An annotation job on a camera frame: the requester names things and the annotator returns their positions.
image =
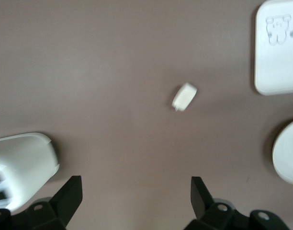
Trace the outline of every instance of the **white plastic piece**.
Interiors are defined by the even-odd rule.
[[[0,208],[17,210],[58,171],[51,140],[40,133],[0,138]]]
[[[176,111],[184,111],[193,100],[196,92],[197,89],[194,86],[190,85],[189,83],[183,84],[183,86],[174,97],[172,106],[175,108]]]
[[[293,122],[277,137],[272,157],[277,174],[286,182],[293,184]]]
[[[293,0],[269,0],[258,10],[255,87],[264,95],[293,92]]]

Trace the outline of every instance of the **small white object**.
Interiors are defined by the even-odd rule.
[[[225,206],[224,204],[219,204],[219,205],[218,205],[218,209],[219,209],[220,211],[223,211],[223,212],[228,211],[227,206]]]
[[[272,157],[277,174],[293,184],[293,122],[278,135]]]
[[[183,86],[174,97],[172,106],[175,108],[176,111],[184,111],[193,100],[196,92],[197,89],[194,86],[190,85],[189,83],[183,84]]]
[[[40,133],[0,138],[0,208],[17,210],[57,172],[51,140]]]
[[[267,213],[264,213],[264,212],[259,212],[258,213],[258,216],[259,216],[259,218],[261,218],[263,220],[269,220],[270,219],[270,217],[268,216],[268,214]]]
[[[258,10],[255,87],[263,95],[293,92],[293,0],[269,0]]]

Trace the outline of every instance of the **white lid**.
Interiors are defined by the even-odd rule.
[[[293,0],[269,0],[258,10],[255,87],[264,95],[293,92]]]
[[[277,174],[286,182],[293,184],[293,122],[277,137],[272,157]]]
[[[184,111],[196,95],[197,89],[189,83],[183,84],[174,97],[172,106],[176,111]]]

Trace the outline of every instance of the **floor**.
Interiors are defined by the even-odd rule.
[[[293,230],[293,185],[271,161],[293,93],[254,87],[263,2],[0,0],[0,138],[44,133],[61,164],[33,200],[81,175],[68,230],[182,230],[201,176],[241,213]],[[198,93],[175,112],[185,82]]]

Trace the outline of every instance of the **cartoon bear drawing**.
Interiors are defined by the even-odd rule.
[[[283,44],[287,38],[287,30],[291,16],[275,16],[266,18],[269,43],[271,45]]]

